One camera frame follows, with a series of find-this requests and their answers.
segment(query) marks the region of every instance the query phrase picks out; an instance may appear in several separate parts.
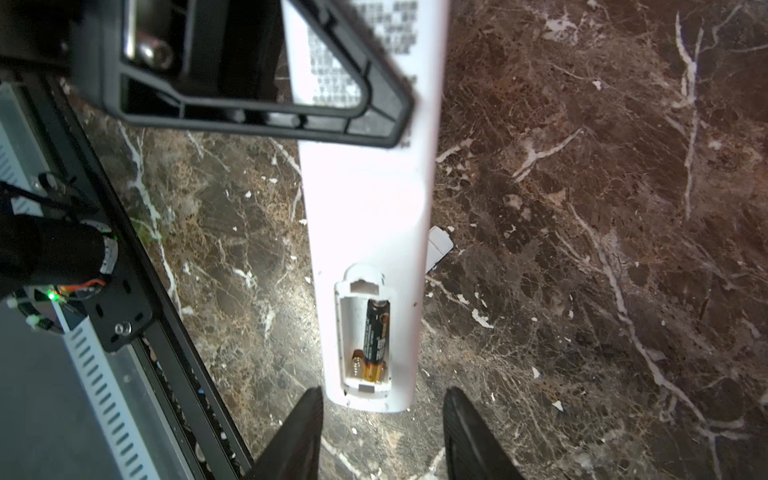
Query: battery spring contact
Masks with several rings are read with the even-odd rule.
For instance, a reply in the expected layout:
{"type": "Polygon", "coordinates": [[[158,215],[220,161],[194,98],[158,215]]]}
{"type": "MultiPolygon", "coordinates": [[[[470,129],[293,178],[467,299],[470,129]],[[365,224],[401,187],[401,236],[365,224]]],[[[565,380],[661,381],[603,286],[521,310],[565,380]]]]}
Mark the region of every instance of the battery spring contact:
{"type": "Polygon", "coordinates": [[[362,350],[355,350],[352,354],[352,376],[357,379],[362,378],[362,350]]]}

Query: marble floor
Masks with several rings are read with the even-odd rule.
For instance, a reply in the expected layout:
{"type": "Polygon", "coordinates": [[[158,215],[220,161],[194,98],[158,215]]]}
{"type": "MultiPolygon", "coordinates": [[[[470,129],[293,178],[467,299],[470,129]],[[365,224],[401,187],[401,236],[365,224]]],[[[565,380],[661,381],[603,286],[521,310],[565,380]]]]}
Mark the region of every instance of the marble floor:
{"type": "MultiPolygon", "coordinates": [[[[326,404],[321,477],[445,478],[455,385],[527,478],[765,478],[766,3],[454,0],[449,37],[415,401],[326,404]]],[[[296,145],[73,102],[258,455],[322,379],[296,145]]]]}

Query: orange wire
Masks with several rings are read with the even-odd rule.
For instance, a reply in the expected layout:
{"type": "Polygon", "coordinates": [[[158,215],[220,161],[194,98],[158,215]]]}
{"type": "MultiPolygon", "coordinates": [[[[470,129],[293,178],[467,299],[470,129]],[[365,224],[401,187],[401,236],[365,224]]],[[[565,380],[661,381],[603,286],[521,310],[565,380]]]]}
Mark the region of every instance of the orange wire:
{"type": "Polygon", "coordinates": [[[89,280],[82,285],[60,285],[59,289],[66,290],[68,292],[77,292],[78,290],[83,290],[84,288],[88,288],[93,285],[107,286],[107,283],[100,278],[94,278],[93,280],[89,280]]]}

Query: black cable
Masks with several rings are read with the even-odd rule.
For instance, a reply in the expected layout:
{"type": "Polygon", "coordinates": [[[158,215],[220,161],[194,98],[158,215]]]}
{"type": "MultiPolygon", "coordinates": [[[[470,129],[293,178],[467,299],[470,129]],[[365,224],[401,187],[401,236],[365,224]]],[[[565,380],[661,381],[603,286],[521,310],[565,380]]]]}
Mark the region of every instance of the black cable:
{"type": "Polygon", "coordinates": [[[57,202],[56,200],[51,200],[50,198],[41,197],[40,195],[33,194],[32,192],[27,192],[22,188],[16,187],[2,180],[0,180],[0,195],[1,195],[0,198],[3,198],[3,197],[28,198],[29,200],[32,200],[41,204],[43,207],[55,208],[56,210],[62,210],[64,212],[72,212],[72,211],[78,211],[78,210],[82,211],[82,209],[78,209],[72,205],[63,204],[61,202],[57,202]]]}
{"type": "Polygon", "coordinates": [[[0,197],[0,217],[13,217],[13,204],[10,197],[0,197]]]}
{"type": "Polygon", "coordinates": [[[88,213],[95,213],[98,211],[98,208],[94,205],[93,202],[89,201],[88,197],[83,194],[82,190],[77,188],[74,185],[74,181],[76,180],[75,177],[73,177],[70,180],[65,180],[61,175],[52,172],[52,171],[45,171],[38,175],[38,181],[40,182],[40,185],[43,186],[46,191],[53,190],[57,194],[60,194],[61,196],[66,197],[68,195],[68,190],[73,190],[77,196],[72,195],[72,205],[75,208],[80,208],[81,211],[87,211],[88,213]],[[59,189],[56,188],[55,185],[52,185],[51,182],[48,180],[48,175],[53,177],[55,180],[57,180],[59,183],[61,183],[62,187],[64,188],[64,191],[59,191],[59,189]]]}

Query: white debris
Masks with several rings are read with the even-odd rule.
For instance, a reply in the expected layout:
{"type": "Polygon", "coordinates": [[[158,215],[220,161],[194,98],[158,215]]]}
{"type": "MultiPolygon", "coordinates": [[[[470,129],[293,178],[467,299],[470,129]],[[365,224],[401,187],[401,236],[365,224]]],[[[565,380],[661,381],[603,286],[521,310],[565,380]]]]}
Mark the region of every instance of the white debris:
{"type": "Polygon", "coordinates": [[[427,236],[427,261],[424,273],[435,268],[435,265],[445,258],[451,250],[453,250],[453,240],[451,240],[448,232],[436,225],[430,228],[427,236]]]}
{"type": "Polygon", "coordinates": [[[480,315],[480,310],[474,309],[472,311],[472,318],[475,319],[477,323],[484,326],[487,329],[492,329],[493,325],[488,323],[488,317],[480,315]]]}

